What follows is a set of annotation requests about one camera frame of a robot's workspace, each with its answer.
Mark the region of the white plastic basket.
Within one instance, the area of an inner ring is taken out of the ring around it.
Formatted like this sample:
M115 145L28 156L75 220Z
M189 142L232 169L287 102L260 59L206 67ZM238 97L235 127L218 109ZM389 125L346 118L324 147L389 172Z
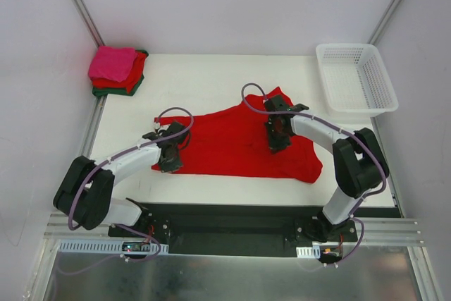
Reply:
M378 49L372 44L316 47L326 109L337 121L360 121L394 112L399 103Z

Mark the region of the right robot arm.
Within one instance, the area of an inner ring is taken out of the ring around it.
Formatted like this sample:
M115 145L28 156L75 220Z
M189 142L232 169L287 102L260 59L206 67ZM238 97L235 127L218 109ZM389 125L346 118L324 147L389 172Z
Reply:
M283 151L291 145L291 137L300 136L332 154L338 187L302 230L312 241L334 240L369 192L386 184L389 169L376 136L368 128L353 133L343 130L313 115L303 104L289 106L280 95L265 100L264 109L269 113L265 127L272 152Z

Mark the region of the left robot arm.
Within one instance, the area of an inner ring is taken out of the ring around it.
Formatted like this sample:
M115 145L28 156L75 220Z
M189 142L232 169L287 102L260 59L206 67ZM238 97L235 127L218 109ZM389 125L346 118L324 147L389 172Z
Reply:
M127 149L103 159L75 158L55 196L53 206L68 218L71 230L90 231L97 226L121 224L135 237L149 229L149 212L133 199L116 199L113 189L144 168L158 166L164 173L179 170L180 149L190 139L190 128L177 121L167 128L147 133Z

